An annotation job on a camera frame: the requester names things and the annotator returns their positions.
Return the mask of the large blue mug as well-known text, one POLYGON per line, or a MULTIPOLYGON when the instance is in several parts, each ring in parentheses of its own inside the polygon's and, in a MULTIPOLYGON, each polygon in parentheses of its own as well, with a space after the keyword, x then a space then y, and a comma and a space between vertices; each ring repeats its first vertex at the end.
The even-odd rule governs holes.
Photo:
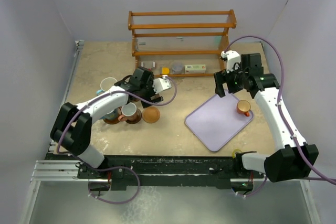
POLYGON ((113 111, 109 112, 108 114, 101 117, 102 120, 109 120, 113 121, 119 117, 119 109, 116 108, 113 111))
POLYGON ((114 77, 106 77, 100 82, 100 89, 96 92, 96 96, 99 96, 103 94, 104 92, 107 92, 115 83, 117 82, 117 79, 114 77))

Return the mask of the large blue mug front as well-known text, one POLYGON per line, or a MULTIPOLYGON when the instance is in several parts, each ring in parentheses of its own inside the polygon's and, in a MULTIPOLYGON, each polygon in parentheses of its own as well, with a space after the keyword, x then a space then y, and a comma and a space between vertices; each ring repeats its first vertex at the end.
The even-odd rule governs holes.
POLYGON ((102 120, 109 120, 113 121, 119 117, 119 109, 116 108, 113 111, 109 112, 108 114, 101 117, 102 120))

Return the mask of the brown ringed coaster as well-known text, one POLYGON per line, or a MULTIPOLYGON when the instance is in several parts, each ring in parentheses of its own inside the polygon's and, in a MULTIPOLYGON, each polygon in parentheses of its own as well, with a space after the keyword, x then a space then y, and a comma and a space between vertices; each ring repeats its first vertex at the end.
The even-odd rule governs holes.
POLYGON ((109 121, 109 120, 103 120, 106 124, 111 124, 111 125, 114 125, 114 124, 118 124, 120 121, 119 121, 119 117, 113 121, 109 121))

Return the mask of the orange wood coaster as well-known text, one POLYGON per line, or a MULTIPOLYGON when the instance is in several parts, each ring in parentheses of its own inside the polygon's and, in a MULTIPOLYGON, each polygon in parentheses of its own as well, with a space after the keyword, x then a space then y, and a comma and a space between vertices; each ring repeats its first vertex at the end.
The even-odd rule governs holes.
POLYGON ((146 123, 155 123, 160 119, 160 111, 156 107, 150 106, 143 110, 142 118, 146 123))

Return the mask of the small orange-handled mug front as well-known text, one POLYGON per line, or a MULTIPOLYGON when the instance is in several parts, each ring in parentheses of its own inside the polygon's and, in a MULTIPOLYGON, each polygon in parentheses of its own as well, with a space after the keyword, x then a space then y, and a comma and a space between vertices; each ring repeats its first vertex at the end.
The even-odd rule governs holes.
POLYGON ((134 121, 137 118, 137 106, 134 103, 128 103, 121 107, 121 115, 118 117, 120 122, 134 121))

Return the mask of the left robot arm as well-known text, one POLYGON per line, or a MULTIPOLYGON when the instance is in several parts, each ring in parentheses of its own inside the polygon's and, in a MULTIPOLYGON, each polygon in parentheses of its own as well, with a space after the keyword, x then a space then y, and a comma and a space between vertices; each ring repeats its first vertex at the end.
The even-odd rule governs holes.
POLYGON ((92 125, 115 109, 130 103, 132 97, 141 100, 144 108, 162 101, 161 97, 152 99, 156 95, 153 84, 153 72, 138 67, 132 75, 126 76, 109 90, 87 102, 63 104, 51 129, 50 138, 90 165, 90 173, 96 178, 104 177, 108 165, 104 155, 90 143, 92 125))

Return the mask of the orange brown mug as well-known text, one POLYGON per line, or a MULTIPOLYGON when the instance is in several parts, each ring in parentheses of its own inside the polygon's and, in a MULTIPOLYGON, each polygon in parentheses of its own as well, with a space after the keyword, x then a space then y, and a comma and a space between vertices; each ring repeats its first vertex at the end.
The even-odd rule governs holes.
POLYGON ((246 100, 238 101, 236 105, 236 111, 238 114, 244 115, 246 117, 250 116, 251 105, 246 100))

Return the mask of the dark walnut coaster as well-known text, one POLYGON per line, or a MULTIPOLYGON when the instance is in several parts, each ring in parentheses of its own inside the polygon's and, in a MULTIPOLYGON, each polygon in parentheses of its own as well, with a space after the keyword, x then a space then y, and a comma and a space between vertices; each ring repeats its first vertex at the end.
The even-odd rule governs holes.
POLYGON ((142 112, 140 109, 137 109, 136 112, 132 116, 128 116, 126 122, 128 124, 136 124, 140 122, 142 119, 142 112))

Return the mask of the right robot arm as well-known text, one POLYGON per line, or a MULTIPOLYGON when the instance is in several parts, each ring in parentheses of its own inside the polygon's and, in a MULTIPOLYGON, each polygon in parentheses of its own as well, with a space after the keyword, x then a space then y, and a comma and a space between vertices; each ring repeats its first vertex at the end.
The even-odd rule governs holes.
POLYGON ((239 153, 234 173, 246 177, 253 170, 265 174, 271 182, 308 177, 319 151, 297 130, 279 93, 275 75, 264 73, 261 55, 240 55, 229 50, 222 51, 220 56, 226 67, 214 73, 215 93, 224 97, 224 84, 229 93, 249 92, 261 109, 276 144, 276 151, 271 155, 239 153))

